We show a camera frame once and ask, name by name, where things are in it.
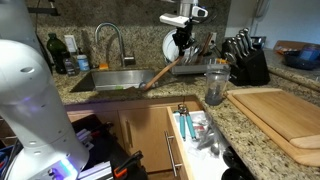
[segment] blue bowl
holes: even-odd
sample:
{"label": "blue bowl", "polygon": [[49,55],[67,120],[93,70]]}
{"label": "blue bowl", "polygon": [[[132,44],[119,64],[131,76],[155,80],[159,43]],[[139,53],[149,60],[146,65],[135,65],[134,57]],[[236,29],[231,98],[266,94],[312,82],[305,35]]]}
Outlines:
{"label": "blue bowl", "polygon": [[303,69],[303,70],[313,70],[320,67],[320,61],[308,61],[299,58],[298,53],[285,53],[284,54],[284,64],[293,68]]}

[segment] knife block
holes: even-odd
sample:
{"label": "knife block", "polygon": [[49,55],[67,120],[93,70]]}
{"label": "knife block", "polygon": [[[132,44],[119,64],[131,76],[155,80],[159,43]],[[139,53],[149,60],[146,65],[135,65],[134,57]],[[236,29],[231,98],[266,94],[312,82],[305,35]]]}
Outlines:
{"label": "knife block", "polygon": [[266,58],[262,49],[251,53],[248,57],[231,65],[230,82],[236,86],[260,86],[270,81]]}

